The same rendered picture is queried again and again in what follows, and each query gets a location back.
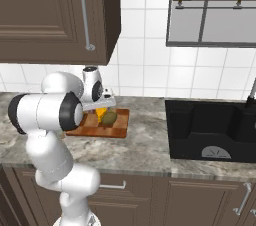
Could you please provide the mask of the brown wall cupboard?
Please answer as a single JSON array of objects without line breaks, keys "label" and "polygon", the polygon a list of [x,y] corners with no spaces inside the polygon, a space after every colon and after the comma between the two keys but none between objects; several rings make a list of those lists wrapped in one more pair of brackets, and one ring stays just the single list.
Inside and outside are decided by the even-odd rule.
[{"label": "brown wall cupboard", "polygon": [[92,65],[106,65],[121,33],[120,0],[92,0],[90,8],[99,25],[95,29],[98,43],[94,46],[100,52],[100,61]]}]

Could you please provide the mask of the yellow cheese wedge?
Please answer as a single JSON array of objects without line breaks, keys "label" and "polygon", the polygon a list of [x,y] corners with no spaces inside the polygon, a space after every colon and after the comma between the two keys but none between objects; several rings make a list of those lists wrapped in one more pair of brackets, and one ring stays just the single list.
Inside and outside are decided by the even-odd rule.
[{"label": "yellow cheese wedge", "polygon": [[101,122],[103,117],[108,112],[108,109],[107,108],[96,108],[95,111],[96,111],[98,122]]}]

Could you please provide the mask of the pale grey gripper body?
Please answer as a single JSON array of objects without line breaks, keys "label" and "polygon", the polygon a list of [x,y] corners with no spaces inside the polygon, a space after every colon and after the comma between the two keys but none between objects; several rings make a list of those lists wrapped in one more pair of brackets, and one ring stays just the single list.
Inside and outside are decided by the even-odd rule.
[{"label": "pale grey gripper body", "polygon": [[113,107],[116,105],[116,100],[114,96],[110,96],[109,98],[106,98],[105,96],[102,96],[98,101],[96,102],[83,102],[83,110],[84,111],[91,111],[96,108],[108,108]]}]

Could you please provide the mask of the black sink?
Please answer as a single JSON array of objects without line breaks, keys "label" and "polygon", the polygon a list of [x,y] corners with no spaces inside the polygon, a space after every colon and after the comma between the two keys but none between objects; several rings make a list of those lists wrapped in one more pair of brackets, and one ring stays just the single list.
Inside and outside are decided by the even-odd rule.
[{"label": "black sink", "polygon": [[256,163],[256,101],[166,100],[172,159]]}]

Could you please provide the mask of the brown base cupboard door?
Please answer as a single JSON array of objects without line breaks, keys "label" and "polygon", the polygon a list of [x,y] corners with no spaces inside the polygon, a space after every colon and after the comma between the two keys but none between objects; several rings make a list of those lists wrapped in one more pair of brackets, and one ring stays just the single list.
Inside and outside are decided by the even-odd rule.
[{"label": "brown base cupboard door", "polygon": [[240,216],[238,208],[246,193],[246,182],[169,180],[163,222],[164,226],[242,226],[252,191]]}]

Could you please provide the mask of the wooden cutting board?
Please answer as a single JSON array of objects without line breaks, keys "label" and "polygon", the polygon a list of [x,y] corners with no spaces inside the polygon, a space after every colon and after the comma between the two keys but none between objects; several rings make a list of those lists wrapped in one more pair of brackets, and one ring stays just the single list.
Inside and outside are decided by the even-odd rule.
[{"label": "wooden cutting board", "polygon": [[66,131],[65,134],[67,136],[125,138],[130,111],[115,108],[114,112],[117,114],[117,119],[112,125],[100,123],[95,113],[85,113],[79,127],[72,131]]}]

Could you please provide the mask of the brown wall cupboard door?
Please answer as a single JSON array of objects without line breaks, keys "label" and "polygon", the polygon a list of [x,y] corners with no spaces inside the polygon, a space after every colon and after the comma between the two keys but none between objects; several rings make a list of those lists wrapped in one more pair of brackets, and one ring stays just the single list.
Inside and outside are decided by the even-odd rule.
[{"label": "brown wall cupboard door", "polygon": [[[90,42],[99,26],[86,0]],[[0,62],[96,64],[86,48],[81,0],[0,0]]]}]

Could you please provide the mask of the dark tap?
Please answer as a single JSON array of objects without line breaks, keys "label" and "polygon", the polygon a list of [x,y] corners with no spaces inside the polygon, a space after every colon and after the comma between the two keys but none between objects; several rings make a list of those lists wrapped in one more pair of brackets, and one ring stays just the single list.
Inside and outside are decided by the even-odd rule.
[{"label": "dark tap", "polygon": [[254,79],[254,83],[250,91],[250,94],[247,97],[245,108],[250,108],[255,103],[255,98],[254,98],[255,94],[256,94],[256,78]]}]

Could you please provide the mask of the grey framed window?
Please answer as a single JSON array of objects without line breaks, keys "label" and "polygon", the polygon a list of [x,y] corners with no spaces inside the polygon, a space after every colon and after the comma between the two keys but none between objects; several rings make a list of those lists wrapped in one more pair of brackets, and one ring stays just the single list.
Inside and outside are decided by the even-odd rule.
[{"label": "grey framed window", "polygon": [[256,0],[169,0],[166,45],[256,48]]}]

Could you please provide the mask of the brown drawer front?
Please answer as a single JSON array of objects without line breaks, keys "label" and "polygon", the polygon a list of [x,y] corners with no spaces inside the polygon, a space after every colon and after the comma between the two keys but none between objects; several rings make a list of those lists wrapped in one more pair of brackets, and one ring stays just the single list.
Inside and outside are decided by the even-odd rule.
[{"label": "brown drawer front", "polygon": [[[32,200],[34,197],[38,197],[41,201],[44,201],[46,197],[54,198],[55,200],[59,199],[59,192],[44,189],[36,184],[34,169],[15,168],[14,172],[16,173],[24,194],[29,200]],[[100,187],[94,195],[90,196],[90,199],[104,197],[115,197],[117,199],[151,197],[152,178],[150,176],[101,174],[102,185],[121,186],[123,182],[126,182],[124,189]]]}]

